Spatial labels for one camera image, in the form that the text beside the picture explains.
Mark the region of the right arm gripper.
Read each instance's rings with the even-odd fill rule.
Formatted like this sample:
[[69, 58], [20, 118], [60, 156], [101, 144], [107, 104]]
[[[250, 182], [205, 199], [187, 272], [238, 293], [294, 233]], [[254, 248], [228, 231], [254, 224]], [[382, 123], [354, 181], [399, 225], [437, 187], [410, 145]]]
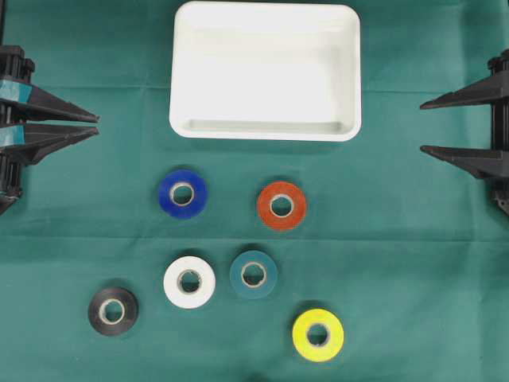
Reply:
[[[508, 50], [488, 62], [492, 75], [508, 71]], [[421, 146], [420, 150], [491, 181], [492, 199], [508, 215], [508, 79], [482, 79], [460, 90], [423, 103], [421, 110], [492, 104], [492, 150]]]

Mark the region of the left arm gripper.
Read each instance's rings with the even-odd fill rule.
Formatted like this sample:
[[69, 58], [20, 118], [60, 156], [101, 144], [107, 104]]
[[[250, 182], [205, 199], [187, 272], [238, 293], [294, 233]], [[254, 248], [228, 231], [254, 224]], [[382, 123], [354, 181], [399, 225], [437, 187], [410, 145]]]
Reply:
[[99, 133], [96, 127], [25, 123], [64, 120], [97, 123], [99, 117], [30, 84], [35, 64], [19, 45], [1, 47], [1, 212], [22, 195], [22, 164]]

